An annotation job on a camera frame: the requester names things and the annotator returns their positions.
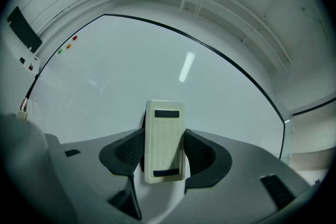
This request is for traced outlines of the black flat panel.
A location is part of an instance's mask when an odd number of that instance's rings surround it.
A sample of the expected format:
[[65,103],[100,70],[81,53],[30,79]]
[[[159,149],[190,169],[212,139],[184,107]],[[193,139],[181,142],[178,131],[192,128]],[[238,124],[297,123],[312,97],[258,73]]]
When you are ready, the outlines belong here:
[[32,53],[35,53],[42,44],[42,40],[33,31],[18,6],[16,6],[8,16],[7,22],[20,41],[30,49]]

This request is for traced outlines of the white marker holder box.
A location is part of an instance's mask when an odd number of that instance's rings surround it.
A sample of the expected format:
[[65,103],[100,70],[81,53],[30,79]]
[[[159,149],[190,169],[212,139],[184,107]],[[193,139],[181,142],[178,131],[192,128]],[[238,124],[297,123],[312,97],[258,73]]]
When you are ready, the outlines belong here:
[[29,98],[24,98],[17,112],[17,117],[20,120],[26,120],[28,114],[32,111],[31,107],[32,107],[31,100]]

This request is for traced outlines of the white eraser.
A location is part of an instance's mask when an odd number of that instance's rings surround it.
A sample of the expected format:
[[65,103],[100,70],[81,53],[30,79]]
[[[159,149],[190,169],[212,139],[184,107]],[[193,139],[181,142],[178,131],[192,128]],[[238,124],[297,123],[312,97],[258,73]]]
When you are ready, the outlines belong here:
[[149,100],[145,112],[144,180],[148,184],[185,178],[182,102]]

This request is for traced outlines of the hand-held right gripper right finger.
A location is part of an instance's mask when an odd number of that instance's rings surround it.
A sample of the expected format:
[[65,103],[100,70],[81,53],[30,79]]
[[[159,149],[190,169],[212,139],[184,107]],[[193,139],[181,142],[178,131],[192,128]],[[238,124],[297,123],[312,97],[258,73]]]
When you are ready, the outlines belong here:
[[184,133],[191,176],[167,224],[284,224],[314,195],[265,149],[215,134]]

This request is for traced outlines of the white whiteboard black frame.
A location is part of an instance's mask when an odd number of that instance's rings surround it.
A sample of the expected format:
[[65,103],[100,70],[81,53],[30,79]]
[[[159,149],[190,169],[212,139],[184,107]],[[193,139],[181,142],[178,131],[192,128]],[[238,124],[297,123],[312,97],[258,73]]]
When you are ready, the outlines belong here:
[[283,121],[243,68],[189,35],[153,21],[103,15],[42,68],[28,120],[61,143],[142,125],[148,100],[182,101],[186,127],[280,156]]

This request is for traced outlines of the frosted glass door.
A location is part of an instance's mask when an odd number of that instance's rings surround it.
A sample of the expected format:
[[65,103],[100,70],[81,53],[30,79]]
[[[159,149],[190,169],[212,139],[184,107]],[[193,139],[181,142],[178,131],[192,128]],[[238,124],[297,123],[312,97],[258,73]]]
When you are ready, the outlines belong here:
[[291,114],[293,154],[336,147],[336,95],[293,109]]

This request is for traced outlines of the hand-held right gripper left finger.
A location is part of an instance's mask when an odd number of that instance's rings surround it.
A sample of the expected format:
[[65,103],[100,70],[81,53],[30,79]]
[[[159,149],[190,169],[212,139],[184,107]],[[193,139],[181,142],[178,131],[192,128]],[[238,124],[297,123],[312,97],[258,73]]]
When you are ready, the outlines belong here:
[[144,129],[62,144],[46,134],[55,172],[79,219],[141,219],[134,171]]

